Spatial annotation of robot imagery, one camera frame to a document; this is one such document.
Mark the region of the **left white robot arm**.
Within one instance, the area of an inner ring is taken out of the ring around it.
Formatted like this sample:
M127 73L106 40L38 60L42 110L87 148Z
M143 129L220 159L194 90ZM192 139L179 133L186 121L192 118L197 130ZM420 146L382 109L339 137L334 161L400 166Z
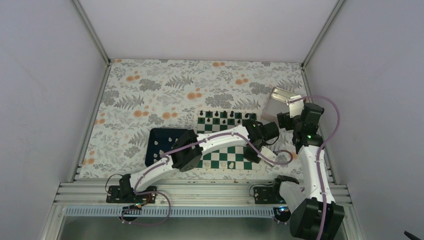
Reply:
M171 150L160 155L160 160L144 170L123 175L117 196L125 203L133 203L153 183L173 173L193 170L202 156L220 149L246 146L245 159L259 163L263 156L261 148L279 135L274 122L262 124L256 120L246 120L243 124L213 133L197 134L187 130L178 137Z

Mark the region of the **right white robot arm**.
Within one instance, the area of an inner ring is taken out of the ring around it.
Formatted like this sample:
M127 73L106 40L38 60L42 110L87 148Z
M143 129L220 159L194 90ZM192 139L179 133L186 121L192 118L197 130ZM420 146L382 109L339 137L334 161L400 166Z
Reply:
M324 108L309 102L288 103L277 116L279 127L291 130L292 143L303 169L303 187L293 178L278 176L271 189L274 202L286 202L291 213L290 234L303 240L333 240L345 217L336 204L325 171L323 137L318 134Z

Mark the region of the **green white chess board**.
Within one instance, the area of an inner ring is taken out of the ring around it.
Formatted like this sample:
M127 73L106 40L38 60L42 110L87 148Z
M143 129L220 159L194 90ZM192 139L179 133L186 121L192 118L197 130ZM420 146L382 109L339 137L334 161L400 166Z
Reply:
M230 110L230 109L195 109L193 120L198 110ZM252 173L261 169L260 164L252 163L243 158L244 147L247 144L248 132L241 125L196 125L194 131L201 138L214 136L216 132L223 131L225 135L214 137L211 141L201 143L200 146L205 149L202 154L196 170L202 172L218 172L218 173ZM204 162L210 161L210 168L204 167ZM227 162L227 169L220 168L220 162ZM233 162L234 168L229 168L229 164Z

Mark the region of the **black chess pieces row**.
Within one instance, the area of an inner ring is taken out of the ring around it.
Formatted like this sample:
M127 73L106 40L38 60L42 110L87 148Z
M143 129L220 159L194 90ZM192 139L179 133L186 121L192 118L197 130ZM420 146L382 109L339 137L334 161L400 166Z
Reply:
M246 120L258 120L258 114L246 110L198 110L195 114L196 125L237 126Z

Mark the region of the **silver metal tin box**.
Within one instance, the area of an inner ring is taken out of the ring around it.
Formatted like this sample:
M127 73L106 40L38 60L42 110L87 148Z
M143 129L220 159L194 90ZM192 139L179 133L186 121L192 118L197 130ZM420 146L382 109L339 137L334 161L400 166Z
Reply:
M289 112L289 107L287 106L287 100L292 96L297 96L298 94L291 93L282 88L274 87L267 99L265 107L261 114L261 119L268 122L277 123L277 114Z

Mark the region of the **dark blue plastic tray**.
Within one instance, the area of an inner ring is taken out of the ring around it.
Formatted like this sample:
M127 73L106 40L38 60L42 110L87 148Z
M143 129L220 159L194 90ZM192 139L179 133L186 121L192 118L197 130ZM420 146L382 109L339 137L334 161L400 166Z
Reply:
M189 160L191 157L188 148L172 153L167 156L163 154L182 148L192 142L195 132L182 128L153 128L150 130L147 150L145 154L145 170L155 169L165 164L171 168L176 168L180 172L187 172L195 168L196 160Z

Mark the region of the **floral patterned table mat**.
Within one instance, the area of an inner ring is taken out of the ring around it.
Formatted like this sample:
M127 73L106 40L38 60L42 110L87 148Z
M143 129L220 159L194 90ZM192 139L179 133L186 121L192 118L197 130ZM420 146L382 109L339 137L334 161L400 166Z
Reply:
M241 110L258 116L273 88L307 90L291 62L115 59L83 157L81 178L145 169L150 131L196 129L199 110Z

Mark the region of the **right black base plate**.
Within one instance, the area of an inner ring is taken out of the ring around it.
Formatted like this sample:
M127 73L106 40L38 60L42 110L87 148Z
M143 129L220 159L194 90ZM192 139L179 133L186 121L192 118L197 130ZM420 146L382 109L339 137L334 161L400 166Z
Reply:
M257 205L285 204L284 199L272 186L254 186L253 198Z

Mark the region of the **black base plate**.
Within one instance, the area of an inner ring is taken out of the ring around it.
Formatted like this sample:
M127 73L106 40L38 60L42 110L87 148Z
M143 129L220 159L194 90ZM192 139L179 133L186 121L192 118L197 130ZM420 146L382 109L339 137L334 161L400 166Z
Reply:
M145 193L156 191L156 186L149 186L145 191L143 191L143 195L136 195L134 190L124 189L118 185L111 185L107 190L106 202L107 203L122 203L122 204L145 204L149 199L149 204L154 204L156 201L156 194L151 193L150 197L148 197Z
M254 186L253 198L257 205L285 204L284 199L272 186Z

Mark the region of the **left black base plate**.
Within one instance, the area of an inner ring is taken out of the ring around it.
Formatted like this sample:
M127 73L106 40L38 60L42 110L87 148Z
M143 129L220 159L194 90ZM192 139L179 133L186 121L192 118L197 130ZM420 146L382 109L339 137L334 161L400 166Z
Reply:
M122 203L122 204L145 204L149 199L149 204L154 204L156 201L156 194L151 193L150 197L148 197L145 193L156 191L156 186L149 186L145 191L143 191L143 195L136 195L134 190L124 189L118 185L111 185L107 190L106 202L107 203Z

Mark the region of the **aluminium rail frame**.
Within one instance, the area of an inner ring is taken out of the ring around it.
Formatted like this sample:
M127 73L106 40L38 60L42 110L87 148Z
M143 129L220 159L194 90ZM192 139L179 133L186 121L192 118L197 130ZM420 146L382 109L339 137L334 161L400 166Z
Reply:
M70 216L117 216L132 203L107 203L106 188L117 186L118 180L85 179L61 183L54 205L66 207ZM246 181L182 181L165 179L157 187L155 203L144 203L131 217L254 217L268 218L287 204L255 204L253 187L265 186Z

